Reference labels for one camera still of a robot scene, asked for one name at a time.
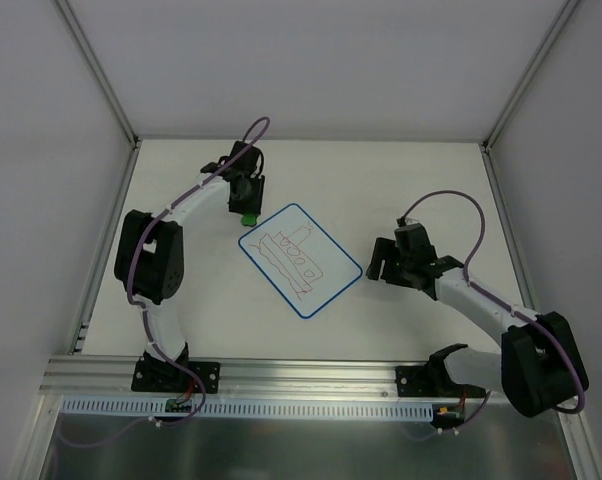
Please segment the green whiteboard eraser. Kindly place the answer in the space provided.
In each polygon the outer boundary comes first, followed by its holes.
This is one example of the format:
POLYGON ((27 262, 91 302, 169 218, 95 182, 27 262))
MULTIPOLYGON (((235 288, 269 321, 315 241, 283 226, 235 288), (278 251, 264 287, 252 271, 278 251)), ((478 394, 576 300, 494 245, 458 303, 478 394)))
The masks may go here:
POLYGON ((258 214, 244 214, 241 217, 241 225, 248 228, 254 228, 258 224, 258 219, 258 214))

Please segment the blue-framed small whiteboard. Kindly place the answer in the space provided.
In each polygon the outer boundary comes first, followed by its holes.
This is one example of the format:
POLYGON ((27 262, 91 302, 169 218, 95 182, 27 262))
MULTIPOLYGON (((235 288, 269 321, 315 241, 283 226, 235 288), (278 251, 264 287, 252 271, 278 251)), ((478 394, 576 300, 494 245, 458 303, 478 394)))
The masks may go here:
POLYGON ((238 246, 302 319, 314 317, 363 275, 359 263, 297 203, 241 236, 238 246))

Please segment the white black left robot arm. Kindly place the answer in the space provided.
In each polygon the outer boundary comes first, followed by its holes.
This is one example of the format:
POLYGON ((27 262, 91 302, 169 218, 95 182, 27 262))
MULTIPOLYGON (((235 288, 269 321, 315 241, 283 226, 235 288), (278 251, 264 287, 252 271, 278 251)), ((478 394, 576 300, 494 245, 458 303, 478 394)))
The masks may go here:
POLYGON ((254 227, 262 211, 265 157, 247 141, 203 166, 194 184, 163 209, 129 211, 123 220, 114 275, 142 315, 147 338, 142 363, 168 391, 189 379, 189 351, 173 298, 185 276, 185 234, 210 212, 227 211, 254 227))

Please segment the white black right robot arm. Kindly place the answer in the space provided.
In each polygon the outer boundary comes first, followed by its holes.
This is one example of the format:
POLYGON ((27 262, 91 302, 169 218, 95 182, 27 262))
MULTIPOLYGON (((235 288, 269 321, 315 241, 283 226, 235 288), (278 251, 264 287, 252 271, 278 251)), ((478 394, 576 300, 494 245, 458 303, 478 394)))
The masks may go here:
POLYGON ((431 354, 420 375, 440 396, 461 388, 503 393, 527 418, 554 409, 581 412, 589 379, 567 319, 520 308, 470 276, 465 264, 438 256, 420 223, 398 227, 374 243, 366 276, 426 294, 462 314, 498 352, 456 343, 431 354))

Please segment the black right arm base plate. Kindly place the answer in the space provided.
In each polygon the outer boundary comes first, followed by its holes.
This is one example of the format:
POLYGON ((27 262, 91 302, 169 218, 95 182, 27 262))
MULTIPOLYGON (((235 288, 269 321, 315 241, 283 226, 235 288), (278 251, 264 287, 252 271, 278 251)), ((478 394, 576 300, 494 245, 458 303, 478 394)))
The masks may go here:
POLYGON ((395 383, 400 398, 457 398, 463 395, 478 399, 487 391, 478 386, 454 382, 443 366, 430 362, 395 367, 395 383))

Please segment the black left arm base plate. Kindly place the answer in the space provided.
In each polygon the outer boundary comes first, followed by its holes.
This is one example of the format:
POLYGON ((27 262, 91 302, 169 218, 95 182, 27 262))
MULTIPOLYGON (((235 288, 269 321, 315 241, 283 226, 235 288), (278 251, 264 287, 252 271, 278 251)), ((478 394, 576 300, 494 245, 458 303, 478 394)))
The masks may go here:
MULTIPOLYGON (((218 393, 219 362, 189 360, 187 368, 198 376, 207 394, 218 393)), ((136 362, 130 389, 141 393, 185 393, 191 384, 195 393, 202 392, 193 378, 182 370, 154 357, 142 357, 136 362)))

